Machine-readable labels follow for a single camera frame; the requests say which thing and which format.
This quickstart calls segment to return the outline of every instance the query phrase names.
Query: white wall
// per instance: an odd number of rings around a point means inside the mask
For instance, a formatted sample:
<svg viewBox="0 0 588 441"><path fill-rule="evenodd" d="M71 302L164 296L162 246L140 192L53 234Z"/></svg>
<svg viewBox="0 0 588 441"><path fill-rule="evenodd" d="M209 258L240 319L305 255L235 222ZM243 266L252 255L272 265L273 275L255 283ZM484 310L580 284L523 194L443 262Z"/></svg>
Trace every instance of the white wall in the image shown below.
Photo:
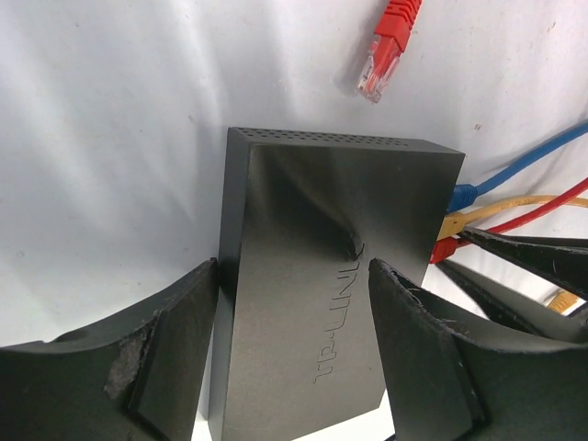
<svg viewBox="0 0 588 441"><path fill-rule="evenodd" d="M0 0L0 345L51 340L215 255L228 126L425 138L466 152L478 183L585 117L582 0L425 0L374 106L353 84L385 3ZM560 193L587 148L485 200ZM585 235L584 216L520 232ZM550 289L473 247L458 260Z"/></svg>

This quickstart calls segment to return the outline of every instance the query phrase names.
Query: yellow ethernet cable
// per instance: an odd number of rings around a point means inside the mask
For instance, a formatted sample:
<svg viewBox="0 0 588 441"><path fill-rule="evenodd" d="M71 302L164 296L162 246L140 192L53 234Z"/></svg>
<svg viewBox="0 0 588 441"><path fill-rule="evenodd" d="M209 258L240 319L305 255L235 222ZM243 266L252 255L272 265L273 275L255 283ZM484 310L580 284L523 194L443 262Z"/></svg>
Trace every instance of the yellow ethernet cable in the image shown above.
<svg viewBox="0 0 588 441"><path fill-rule="evenodd" d="M524 205L534 204L546 204L550 202L556 196L553 195L536 195L536 196L517 196L515 198L508 198L491 204L481 209L475 209L469 213L460 213L459 211L451 214L447 214L443 219L441 230L437 236L437 240L445 239L446 237L455 236L461 232L466 225L472 222L480 221L482 219L489 218L494 214L498 214L506 209L513 209L514 207L521 207ZM588 209L588 199L586 198L574 198L566 205L573 207L583 207Z"/></svg>
<svg viewBox="0 0 588 441"><path fill-rule="evenodd" d="M552 311L563 314L563 312L565 312L576 301L578 301L578 296L571 294L565 289L559 289L555 299L549 303L548 308L550 308Z"/></svg>

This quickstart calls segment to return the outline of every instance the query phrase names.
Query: router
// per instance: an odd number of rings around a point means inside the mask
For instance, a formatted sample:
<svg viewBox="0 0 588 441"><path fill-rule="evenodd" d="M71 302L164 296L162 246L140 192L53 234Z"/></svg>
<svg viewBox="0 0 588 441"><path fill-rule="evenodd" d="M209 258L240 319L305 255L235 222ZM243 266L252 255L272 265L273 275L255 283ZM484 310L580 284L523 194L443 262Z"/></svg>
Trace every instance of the router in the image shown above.
<svg viewBox="0 0 588 441"><path fill-rule="evenodd" d="M463 159L428 141L229 129L214 441L289 441L379 407L368 263L422 282Z"/></svg>

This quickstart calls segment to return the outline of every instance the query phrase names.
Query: red ethernet cable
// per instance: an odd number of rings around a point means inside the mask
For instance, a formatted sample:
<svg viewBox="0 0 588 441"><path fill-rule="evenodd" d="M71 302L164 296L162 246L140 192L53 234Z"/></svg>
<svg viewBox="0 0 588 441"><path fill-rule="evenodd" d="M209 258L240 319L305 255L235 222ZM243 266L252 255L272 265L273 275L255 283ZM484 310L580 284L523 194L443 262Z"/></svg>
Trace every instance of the red ethernet cable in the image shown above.
<svg viewBox="0 0 588 441"><path fill-rule="evenodd" d="M547 204L539 207L538 209L534 209L533 211L529 211L527 214L523 216L519 216L518 218L514 218L509 220L508 222L502 223L495 227L492 227L488 230L488 232L509 232L514 228L522 227L523 225L528 224L535 219L538 219L546 214L550 213L554 209L565 205L566 202L574 199L578 195L580 195L583 191L588 190L588 177L586 177L582 182L576 184L574 187L570 188L565 193L557 196L556 198L552 199ZM440 241L437 241L435 244L435 248L433 248L433 254L431 255L431 264L437 264L442 260L447 259L453 253L456 252L458 248L463 246L469 245L467 241L461 241L456 239L455 237L447 237Z"/></svg>
<svg viewBox="0 0 588 441"><path fill-rule="evenodd" d="M374 31L366 66L357 84L357 90L374 103L381 98L400 56L406 50L422 1L390 0Z"/></svg>

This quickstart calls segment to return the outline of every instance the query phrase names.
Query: white background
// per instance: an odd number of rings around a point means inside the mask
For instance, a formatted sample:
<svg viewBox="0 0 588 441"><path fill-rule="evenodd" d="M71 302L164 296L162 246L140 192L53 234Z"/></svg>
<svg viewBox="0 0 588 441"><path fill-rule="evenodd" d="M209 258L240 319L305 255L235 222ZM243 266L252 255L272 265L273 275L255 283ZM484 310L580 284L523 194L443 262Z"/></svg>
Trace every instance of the white background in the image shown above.
<svg viewBox="0 0 588 441"><path fill-rule="evenodd" d="M460 182L478 184L586 117L584 1L424 0L372 105L354 84L385 5L0 0L0 345L51 340L215 255L229 126L423 138L467 153ZM587 149L571 143L481 203L561 193L585 177ZM585 237L585 216L517 232ZM474 247L457 260L537 299L551 290ZM434 268L425 285L472 307ZM305 439L391 431L384 406Z"/></svg>

